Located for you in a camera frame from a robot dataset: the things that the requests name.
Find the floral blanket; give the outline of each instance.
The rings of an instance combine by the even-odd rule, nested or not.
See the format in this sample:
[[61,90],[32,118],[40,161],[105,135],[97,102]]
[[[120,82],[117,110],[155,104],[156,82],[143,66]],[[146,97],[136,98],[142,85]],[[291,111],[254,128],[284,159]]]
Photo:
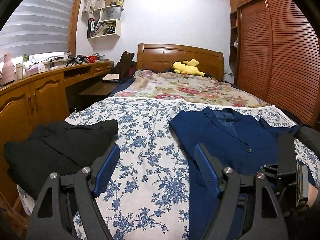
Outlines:
[[[168,122],[180,111],[199,111],[209,106],[151,98],[111,97],[66,119],[73,125],[118,120],[120,160],[106,192],[97,204],[114,239],[187,239],[189,229],[188,162],[170,132]],[[291,127],[294,123],[275,106],[232,107],[241,114],[264,118],[270,125]],[[295,140],[297,157],[307,164],[319,183],[320,161]],[[28,214],[34,201],[19,187]],[[85,238],[79,213],[74,217],[78,237]]]
[[116,93],[119,97],[147,97],[220,106],[260,107],[269,104],[229,83],[214,78],[177,73],[155,74],[150,70],[137,70],[136,80],[126,90]]

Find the pink bottle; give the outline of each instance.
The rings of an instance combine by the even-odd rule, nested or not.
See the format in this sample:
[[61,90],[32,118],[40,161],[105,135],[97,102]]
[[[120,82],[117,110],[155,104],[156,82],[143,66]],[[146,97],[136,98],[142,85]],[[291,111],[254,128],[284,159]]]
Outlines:
[[10,53],[4,54],[4,65],[2,68],[2,84],[14,81],[14,66],[11,62],[12,55]]

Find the blue jacket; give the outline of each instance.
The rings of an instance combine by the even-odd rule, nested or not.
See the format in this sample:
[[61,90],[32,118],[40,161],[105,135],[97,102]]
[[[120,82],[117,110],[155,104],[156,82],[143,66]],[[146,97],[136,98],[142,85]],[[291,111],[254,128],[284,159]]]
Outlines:
[[[300,129],[299,125],[291,128],[272,127],[262,118],[257,121],[253,116],[242,115],[231,108],[211,110],[209,107],[195,112],[182,110],[169,125],[178,136],[189,164],[189,240],[201,238],[219,204],[219,200],[210,195],[205,186],[195,161],[195,146],[203,143],[223,166],[232,167],[240,174],[251,175],[264,164],[277,163],[277,138],[280,134],[295,134]],[[242,209],[238,209],[229,239],[238,237],[242,215]]]

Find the blue and white floral sheet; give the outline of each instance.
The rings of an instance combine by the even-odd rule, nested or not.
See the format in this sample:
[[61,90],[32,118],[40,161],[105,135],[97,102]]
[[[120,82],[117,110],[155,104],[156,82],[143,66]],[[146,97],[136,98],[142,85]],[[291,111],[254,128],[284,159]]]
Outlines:
[[[114,239],[187,239],[189,229],[188,162],[169,130],[168,122],[180,111],[198,111],[209,106],[150,98],[111,97],[66,119],[73,125],[118,120],[120,161],[105,193],[97,199],[99,209]],[[241,114],[264,118],[270,125],[291,127],[294,123],[275,106],[231,107]],[[320,161],[295,140],[298,159],[307,164],[319,184]],[[18,187],[23,206],[31,214],[34,201]],[[74,218],[78,237],[86,239],[79,213]]]

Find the blue gripper pad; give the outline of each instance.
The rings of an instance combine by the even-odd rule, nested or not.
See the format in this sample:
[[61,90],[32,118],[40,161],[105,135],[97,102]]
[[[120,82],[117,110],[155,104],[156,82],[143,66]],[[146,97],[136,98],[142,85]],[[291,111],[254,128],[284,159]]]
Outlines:
[[204,178],[205,185],[207,186],[209,192],[215,196],[219,197],[221,191],[219,189],[219,179],[218,175],[213,169],[208,158],[216,159],[212,157],[203,144],[197,144],[195,147],[195,158],[196,163],[201,171],[201,175]]
[[91,187],[95,198],[106,191],[111,176],[120,158],[120,148],[117,144],[111,145],[105,154],[97,158],[91,165]]

